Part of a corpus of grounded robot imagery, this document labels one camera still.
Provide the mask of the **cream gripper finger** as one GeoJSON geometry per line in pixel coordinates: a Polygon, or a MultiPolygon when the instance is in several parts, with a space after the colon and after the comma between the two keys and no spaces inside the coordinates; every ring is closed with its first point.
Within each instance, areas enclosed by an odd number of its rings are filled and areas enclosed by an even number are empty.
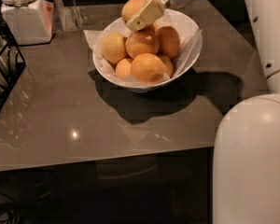
{"type": "Polygon", "coordinates": [[[139,31],[163,16],[165,7],[158,0],[147,0],[125,24],[132,31],[139,31]]]}

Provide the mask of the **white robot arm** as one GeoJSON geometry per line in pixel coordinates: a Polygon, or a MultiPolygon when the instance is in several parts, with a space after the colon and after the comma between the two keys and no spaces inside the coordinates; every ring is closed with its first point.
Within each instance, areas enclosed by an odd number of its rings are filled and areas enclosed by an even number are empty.
{"type": "Polygon", "coordinates": [[[232,108],[217,130],[213,224],[280,224],[280,0],[245,0],[269,92],[232,108]]]}

